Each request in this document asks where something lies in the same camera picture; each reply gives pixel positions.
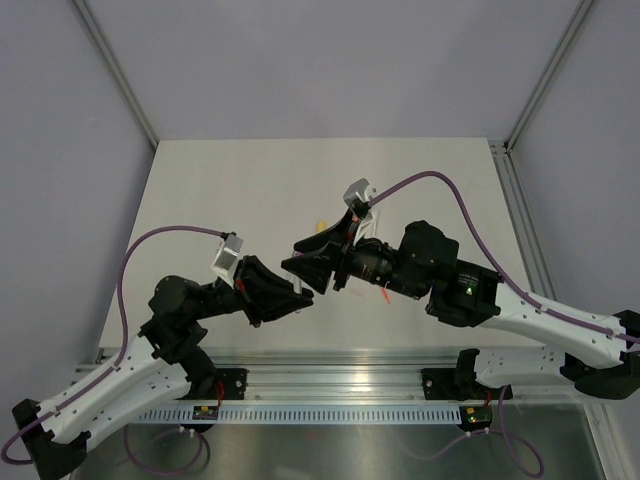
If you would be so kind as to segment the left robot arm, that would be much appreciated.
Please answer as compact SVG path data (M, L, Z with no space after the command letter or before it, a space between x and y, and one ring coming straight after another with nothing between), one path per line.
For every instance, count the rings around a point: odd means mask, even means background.
M218 392L217 369L199 345L207 334L201 321L241 312L258 327L312 304L311 290L296 289L255 256L240 261L231 282L163 278L149 302L150 320L116 357L48 400L13 408L38 476L65 477L104 438L156 405Z

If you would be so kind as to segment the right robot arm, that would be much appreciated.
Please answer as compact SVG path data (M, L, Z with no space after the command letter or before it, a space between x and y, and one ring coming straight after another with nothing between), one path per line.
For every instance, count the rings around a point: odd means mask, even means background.
M458 257L459 244L425 221L406 226L398 247L358 238L345 215L328 230L294 245L282 268L318 293L355 277L402 296L427 298L426 312L457 328L489 328L530 338L528 349L470 348L459 353L456 389L466 396L515 385L571 385L605 400L639 389L639 355L631 344L639 316L596 315L510 285L501 273Z

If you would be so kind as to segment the orange thin pen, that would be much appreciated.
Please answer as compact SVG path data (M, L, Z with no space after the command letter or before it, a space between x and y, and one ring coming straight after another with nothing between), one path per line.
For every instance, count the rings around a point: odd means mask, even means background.
M391 304L391 297L390 297L388 291L384 287L381 287L380 290L381 290L381 293L382 293L382 296L383 296L385 302L387 304Z

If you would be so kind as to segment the left circuit board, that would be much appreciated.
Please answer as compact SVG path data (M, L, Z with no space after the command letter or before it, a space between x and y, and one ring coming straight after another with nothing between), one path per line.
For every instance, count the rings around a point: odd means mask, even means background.
M216 421L219 416L219 407L200 405L193 408L192 418L198 421Z

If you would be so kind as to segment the circuit board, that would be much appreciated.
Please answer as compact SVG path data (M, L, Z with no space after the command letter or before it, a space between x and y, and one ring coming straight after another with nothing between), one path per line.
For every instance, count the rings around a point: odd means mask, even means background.
M198 421L216 421L219 416L219 407L200 405L193 408L192 418Z
M489 428L493 422L493 410L490 406L461 406L459 412L459 427L463 431Z

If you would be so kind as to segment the right circuit board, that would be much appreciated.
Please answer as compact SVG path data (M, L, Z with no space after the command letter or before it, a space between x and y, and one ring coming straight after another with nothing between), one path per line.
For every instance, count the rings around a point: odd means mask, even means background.
M463 431L489 428L493 422L493 410L490 406L461 406L459 412L459 427Z

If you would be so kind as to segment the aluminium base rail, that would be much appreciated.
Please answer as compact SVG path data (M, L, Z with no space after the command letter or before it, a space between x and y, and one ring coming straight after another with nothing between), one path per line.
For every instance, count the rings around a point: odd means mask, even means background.
M191 383L185 368L188 357L199 350L174 364L145 353L128 354L102 385L118 399L139 388L144 398L168 391L173 401L195 401L186 398ZM559 351L549 347L491 351L494 354L481 353L478 358L477 380L487 387L501 388L499 397L551 403L585 403L600 399L580 388L581 381L592 374L592 369L575 363ZM449 364L443 358L415 358L411 362L392 359L369 364L333 362L322 365L287 361L283 364L215 366L248 370L245 398L226 401L310 403L425 400L420 370L455 365L456 361Z

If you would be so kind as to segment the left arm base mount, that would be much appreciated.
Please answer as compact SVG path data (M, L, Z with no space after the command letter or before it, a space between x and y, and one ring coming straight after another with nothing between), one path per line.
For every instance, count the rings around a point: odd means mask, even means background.
M191 354L186 363L187 379L191 383L187 399L243 400L248 370L239 367L216 367L202 350Z

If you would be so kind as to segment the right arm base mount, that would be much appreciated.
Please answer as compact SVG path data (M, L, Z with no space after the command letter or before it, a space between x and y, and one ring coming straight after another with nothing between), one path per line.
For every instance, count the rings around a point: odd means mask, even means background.
M465 349L457 357L454 367L427 367L420 370L425 400L484 401L497 400L501 388L490 388L478 382L477 370L481 353L494 354L486 349Z

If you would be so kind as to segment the right side aluminium rail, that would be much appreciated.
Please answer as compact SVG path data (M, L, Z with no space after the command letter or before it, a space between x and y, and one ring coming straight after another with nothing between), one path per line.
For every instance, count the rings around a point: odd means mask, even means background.
M488 146L506 200L530 287L534 293L556 300L556 291L534 228L515 163L504 142L489 140Z

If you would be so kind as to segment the left frame post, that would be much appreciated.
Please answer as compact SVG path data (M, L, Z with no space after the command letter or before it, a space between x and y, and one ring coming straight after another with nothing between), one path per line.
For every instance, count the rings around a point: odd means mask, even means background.
M136 123L147 144L153 151L156 151L160 139L144 111L138 96L132 88L129 79L117 58L111 42L100 24L100 21L92 9L90 2L86 0L70 0L69 5L76 15L81 27L85 31L89 42L95 49L100 61L104 65L106 72L111 78L114 86L126 104L129 113Z

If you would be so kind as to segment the frame post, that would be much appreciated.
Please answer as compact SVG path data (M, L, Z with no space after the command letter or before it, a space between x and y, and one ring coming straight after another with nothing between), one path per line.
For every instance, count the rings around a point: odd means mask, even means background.
M92 9L90 2L86 0L70 0L69 5L76 15L81 27L85 31L89 42L95 49L100 61L104 65L106 72L111 78L114 86L126 104L129 113L136 123L147 144L153 151L156 151L160 139L144 111L138 96L132 88L129 79L117 58L111 42L100 24L100 21Z
M598 4L599 1L596 0L580 0L577 3L522 109L516 117L509 134L504 140L503 147L508 154L514 151L522 135L533 120L536 111L550 91L555 78L560 73L565 61L569 58L572 48Z

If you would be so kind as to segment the right frame post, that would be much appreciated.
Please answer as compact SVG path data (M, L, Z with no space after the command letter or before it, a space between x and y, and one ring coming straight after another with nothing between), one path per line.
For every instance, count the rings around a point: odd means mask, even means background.
M503 147L508 154L514 151L522 135L533 120L536 111L550 91L555 78L560 73L565 61L569 58L572 48L598 4L599 1L596 0L580 0L577 3L522 109L516 117L509 134L504 140Z

